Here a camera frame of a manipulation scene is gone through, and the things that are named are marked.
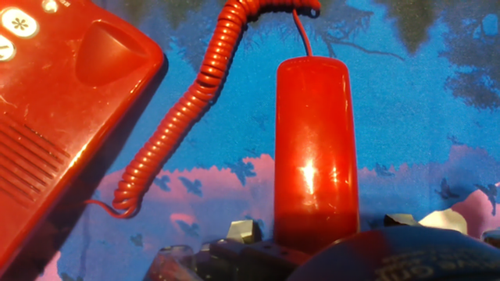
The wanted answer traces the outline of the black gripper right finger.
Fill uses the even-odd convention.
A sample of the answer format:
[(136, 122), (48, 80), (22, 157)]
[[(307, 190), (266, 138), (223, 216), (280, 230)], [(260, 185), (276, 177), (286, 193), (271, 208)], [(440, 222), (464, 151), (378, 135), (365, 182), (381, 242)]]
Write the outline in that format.
[(425, 226), (438, 229), (450, 229), (467, 235), (467, 222), (462, 215), (453, 210), (434, 211), (421, 220), (410, 214), (388, 214), (384, 216), (384, 226)]

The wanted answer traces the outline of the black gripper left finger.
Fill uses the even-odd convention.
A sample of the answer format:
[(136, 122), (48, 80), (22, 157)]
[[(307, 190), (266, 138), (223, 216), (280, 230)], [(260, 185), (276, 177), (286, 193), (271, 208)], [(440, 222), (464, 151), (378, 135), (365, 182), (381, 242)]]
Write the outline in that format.
[(227, 236), (203, 244), (164, 247), (144, 281), (285, 281), (310, 259), (301, 251), (264, 240), (254, 220), (233, 221)]

